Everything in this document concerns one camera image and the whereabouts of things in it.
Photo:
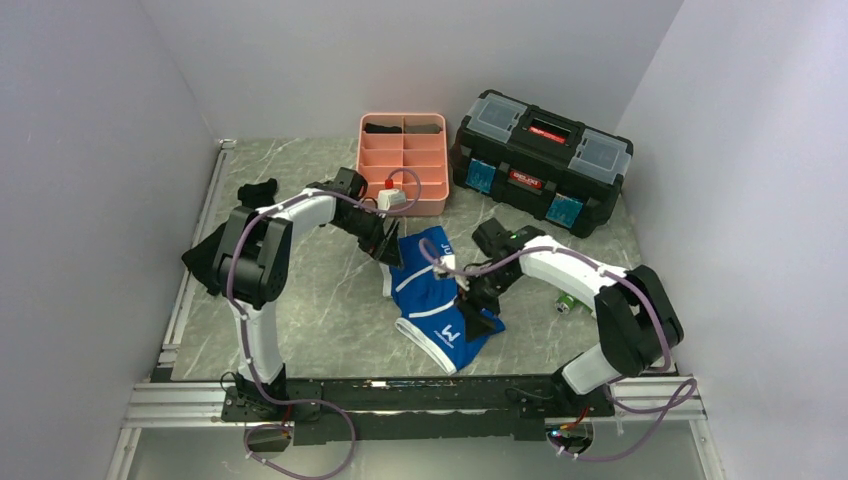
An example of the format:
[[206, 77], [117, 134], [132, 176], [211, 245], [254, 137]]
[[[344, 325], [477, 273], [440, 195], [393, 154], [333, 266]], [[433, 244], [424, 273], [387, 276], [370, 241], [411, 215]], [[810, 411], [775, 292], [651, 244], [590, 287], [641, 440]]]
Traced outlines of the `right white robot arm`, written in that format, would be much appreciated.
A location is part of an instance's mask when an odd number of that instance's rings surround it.
[[551, 401], [560, 413], [578, 413], [591, 392], [611, 381], [639, 376], [652, 366], [670, 367], [671, 350], [683, 340], [684, 329], [650, 267], [605, 264], [536, 227], [508, 231], [496, 219], [479, 225], [472, 239], [489, 260], [468, 272], [458, 303], [473, 337], [493, 332], [500, 296], [523, 277], [558, 288], [594, 313], [597, 344], [552, 376]]

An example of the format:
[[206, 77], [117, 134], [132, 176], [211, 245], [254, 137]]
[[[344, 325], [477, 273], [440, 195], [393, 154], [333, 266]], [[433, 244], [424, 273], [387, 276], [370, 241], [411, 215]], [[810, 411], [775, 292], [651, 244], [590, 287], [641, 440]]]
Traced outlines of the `blue underwear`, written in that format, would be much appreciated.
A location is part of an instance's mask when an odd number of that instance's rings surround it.
[[433, 244], [433, 257], [454, 255], [454, 249], [441, 226], [432, 226], [399, 239], [403, 268], [382, 268], [383, 295], [399, 308], [396, 329], [423, 350], [446, 374], [453, 375], [471, 364], [491, 332], [466, 342], [464, 319], [458, 302], [460, 288], [453, 280], [439, 280], [434, 266], [422, 256], [419, 242]]

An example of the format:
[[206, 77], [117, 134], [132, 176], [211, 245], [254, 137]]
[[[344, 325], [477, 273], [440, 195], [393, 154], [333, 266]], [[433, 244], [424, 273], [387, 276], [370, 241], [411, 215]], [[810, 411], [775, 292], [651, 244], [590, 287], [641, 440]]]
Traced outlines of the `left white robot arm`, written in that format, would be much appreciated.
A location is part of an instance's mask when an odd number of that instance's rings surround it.
[[267, 207], [238, 207], [224, 225], [213, 261], [221, 294], [237, 327], [237, 388], [264, 420], [287, 406], [285, 362], [277, 344], [276, 302], [289, 274], [292, 245], [302, 235], [331, 225], [355, 238], [358, 248], [387, 267], [399, 268], [399, 222], [364, 199], [365, 178], [341, 168], [328, 181]]

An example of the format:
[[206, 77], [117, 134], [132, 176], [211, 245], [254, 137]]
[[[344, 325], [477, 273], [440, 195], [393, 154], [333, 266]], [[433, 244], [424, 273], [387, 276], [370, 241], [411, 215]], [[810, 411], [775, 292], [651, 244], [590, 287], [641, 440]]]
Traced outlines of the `black underwear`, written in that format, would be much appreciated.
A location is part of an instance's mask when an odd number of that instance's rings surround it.
[[[237, 191], [237, 198], [241, 206], [256, 209], [273, 205], [277, 192], [278, 181], [275, 178], [270, 178], [261, 183], [242, 185]], [[213, 297], [221, 293], [213, 263], [224, 230], [225, 224], [222, 223], [210, 235], [196, 246], [185, 251], [181, 256], [181, 261], [191, 276], [205, 287], [207, 293]]]

